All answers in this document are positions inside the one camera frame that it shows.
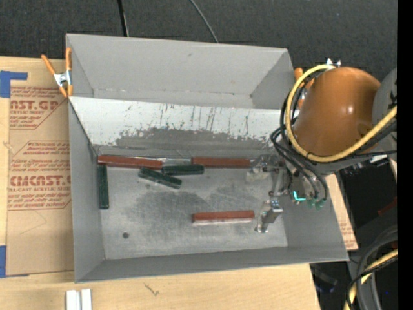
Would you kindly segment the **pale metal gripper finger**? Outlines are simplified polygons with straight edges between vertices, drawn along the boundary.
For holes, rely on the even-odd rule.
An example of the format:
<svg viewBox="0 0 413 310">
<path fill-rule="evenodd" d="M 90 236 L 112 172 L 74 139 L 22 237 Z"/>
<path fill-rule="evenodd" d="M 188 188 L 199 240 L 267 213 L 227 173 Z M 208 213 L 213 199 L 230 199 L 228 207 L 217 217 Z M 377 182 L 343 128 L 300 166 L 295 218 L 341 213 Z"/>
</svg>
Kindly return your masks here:
<svg viewBox="0 0 413 310">
<path fill-rule="evenodd" d="M 265 180 L 269 177 L 269 172 L 266 170 L 267 162 L 253 161 L 246 174 L 246 182 L 255 182 Z"/>
<path fill-rule="evenodd" d="M 283 208 L 277 200 L 267 200 L 260 207 L 257 217 L 255 231 L 258 233 L 267 233 L 270 224 L 283 213 Z"/>
</svg>

